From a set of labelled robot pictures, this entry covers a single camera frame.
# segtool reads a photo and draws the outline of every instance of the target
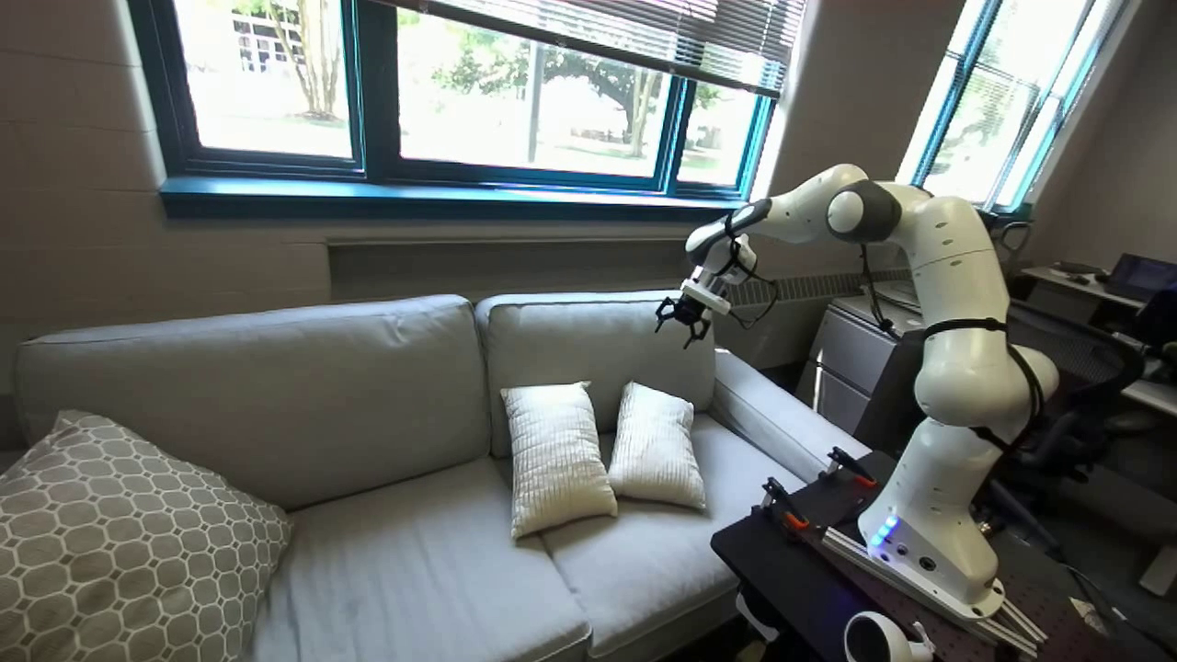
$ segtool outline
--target couch cushion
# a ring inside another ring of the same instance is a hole
[[[111,415],[302,507],[484,453],[472,305],[408,296],[62,331],[18,354],[18,415]]]
[[[734,577],[711,553],[711,533],[741,518],[761,500],[768,474],[783,490],[801,483],[752,443],[700,415],[695,455],[706,474],[706,516],[669,502],[622,500],[617,518],[583,518],[543,533],[543,543],[578,591],[593,657],[604,657],[666,622],[733,600]]]
[[[293,516],[256,662],[548,657],[587,629],[492,459]]]
[[[687,343],[687,326],[654,333],[666,289],[648,293],[500,293],[479,305],[490,388],[532,383],[587,383],[594,426],[615,429],[622,386],[643,383],[711,405],[712,338]],[[506,455],[506,426],[492,415],[492,453]]]

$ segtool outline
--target throw pillow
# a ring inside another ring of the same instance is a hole
[[[617,496],[706,507],[692,443],[695,405],[640,383],[626,383],[610,483]]]
[[[0,474],[0,657],[241,657],[279,507],[62,410]]]
[[[525,537],[575,518],[617,516],[598,463],[583,383],[503,388],[511,429],[511,533]]]

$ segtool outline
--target window sill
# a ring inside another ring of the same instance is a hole
[[[253,175],[169,175],[161,182],[169,215],[384,215],[410,222],[712,222],[739,208],[734,198],[666,198],[666,195],[578,195],[530,188],[384,188],[350,181],[253,181]]]

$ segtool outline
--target window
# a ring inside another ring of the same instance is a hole
[[[1134,0],[967,0],[896,181],[1023,215]]]
[[[169,175],[745,198],[783,0],[133,0]]]

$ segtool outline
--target couch armrest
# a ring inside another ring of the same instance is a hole
[[[848,455],[868,453],[729,350],[712,354],[712,415],[805,483],[828,468],[836,443]]]

